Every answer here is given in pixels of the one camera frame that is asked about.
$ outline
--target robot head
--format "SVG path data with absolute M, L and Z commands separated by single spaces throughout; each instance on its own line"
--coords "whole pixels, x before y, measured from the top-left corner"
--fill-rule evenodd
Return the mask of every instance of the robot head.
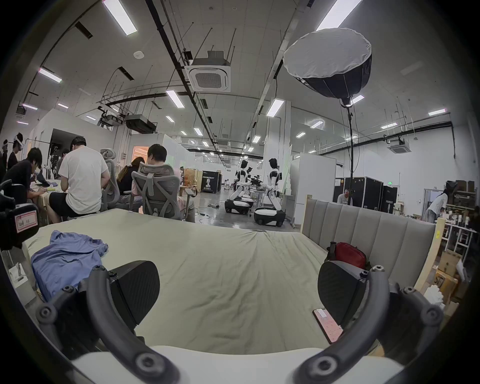
M 268 160 L 268 162 L 270 163 L 270 166 L 272 167 L 272 169 L 277 168 L 277 163 L 275 158 L 271 158 L 270 160 Z

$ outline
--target chair headrest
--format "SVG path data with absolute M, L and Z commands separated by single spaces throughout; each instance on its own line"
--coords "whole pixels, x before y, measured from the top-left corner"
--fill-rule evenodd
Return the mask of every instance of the chair headrest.
M 100 149 L 100 153 L 102 154 L 105 160 L 113 160 L 117 157 L 117 154 L 112 148 L 102 148 Z

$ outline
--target humanoid robot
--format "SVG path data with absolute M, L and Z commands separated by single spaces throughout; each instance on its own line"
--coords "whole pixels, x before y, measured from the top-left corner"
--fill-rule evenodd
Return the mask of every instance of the humanoid robot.
M 278 200 L 278 181 L 280 180 L 280 172 L 278 171 L 277 161 L 271 158 L 269 161 L 272 170 L 268 174 L 267 184 L 262 185 L 267 190 L 264 197 L 264 204 L 272 205 L 273 207 L 263 206 L 255 209 L 253 218 L 255 222 L 260 225 L 276 225 L 281 227 L 285 220 L 285 212 L 282 211 L 280 201 Z

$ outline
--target hair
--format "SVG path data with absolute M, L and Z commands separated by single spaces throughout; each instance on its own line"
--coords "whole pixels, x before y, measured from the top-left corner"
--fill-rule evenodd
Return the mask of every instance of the hair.
M 152 156 L 155 161 L 165 161 L 167 159 L 167 150 L 160 144 L 153 144 L 148 148 L 147 157 Z
M 30 151 L 28 151 L 27 155 L 27 160 L 30 161 L 30 163 L 33 163 L 35 161 L 35 164 L 40 168 L 42 166 L 42 151 L 40 151 L 40 148 L 32 148 Z
M 70 143 L 70 150 L 73 149 L 74 145 L 87 145 L 87 140 L 83 136 L 76 136 Z

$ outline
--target ceiling air conditioner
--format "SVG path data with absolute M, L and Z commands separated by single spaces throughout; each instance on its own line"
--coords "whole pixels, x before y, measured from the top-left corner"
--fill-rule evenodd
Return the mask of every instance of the ceiling air conditioner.
M 207 58 L 197 58 L 185 67 L 194 91 L 230 92 L 230 63 L 224 51 L 207 51 Z
M 408 141 L 406 139 L 402 140 L 399 137 L 390 139 L 390 141 L 388 142 L 388 149 L 390 149 L 390 151 L 392 151 L 393 153 L 397 154 L 411 152 Z

